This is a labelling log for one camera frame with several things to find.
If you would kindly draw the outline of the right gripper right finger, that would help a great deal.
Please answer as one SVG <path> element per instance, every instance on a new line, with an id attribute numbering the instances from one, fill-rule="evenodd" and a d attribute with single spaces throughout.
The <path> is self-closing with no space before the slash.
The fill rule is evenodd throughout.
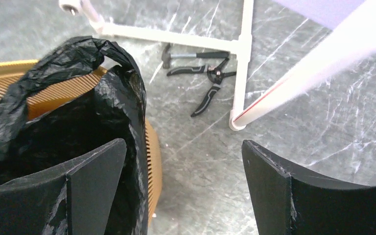
<path id="1" fill-rule="evenodd" d="M 376 235 L 376 186 L 334 179 L 252 140 L 245 175 L 261 235 Z"/>

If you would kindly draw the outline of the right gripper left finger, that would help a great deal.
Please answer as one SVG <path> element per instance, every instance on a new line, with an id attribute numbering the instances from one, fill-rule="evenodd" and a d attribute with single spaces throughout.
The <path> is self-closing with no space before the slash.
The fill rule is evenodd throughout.
<path id="1" fill-rule="evenodd" d="M 0 185 L 0 235 L 101 235 L 116 194 L 126 143 Z"/>

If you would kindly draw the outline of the black trash bag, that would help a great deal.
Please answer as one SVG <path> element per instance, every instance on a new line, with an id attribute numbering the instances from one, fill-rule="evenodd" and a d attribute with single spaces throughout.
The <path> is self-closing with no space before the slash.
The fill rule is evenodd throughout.
<path id="1" fill-rule="evenodd" d="M 91 90 L 28 118 L 28 98 L 99 67 L 107 72 Z M 91 36 L 65 41 L 9 85 L 0 100 L 0 185 L 122 139 L 126 156 L 103 235 L 147 234 L 145 103 L 140 70 L 116 42 Z"/>

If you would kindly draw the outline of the yellow plastic trash bin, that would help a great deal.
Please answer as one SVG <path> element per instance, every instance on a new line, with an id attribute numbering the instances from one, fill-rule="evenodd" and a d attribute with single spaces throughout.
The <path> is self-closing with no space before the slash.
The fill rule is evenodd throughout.
<path id="1" fill-rule="evenodd" d="M 0 63 L 0 100 L 8 86 L 20 79 L 37 60 L 20 60 Z M 31 98 L 28 98 L 28 118 L 36 118 L 45 112 L 52 111 L 62 104 L 91 90 L 107 72 L 99 67 L 92 73 L 71 80 L 51 85 Z M 155 217 L 155 209 L 161 195 L 163 172 L 161 149 L 158 135 L 149 121 L 145 122 L 145 139 L 148 164 L 148 220 Z"/>

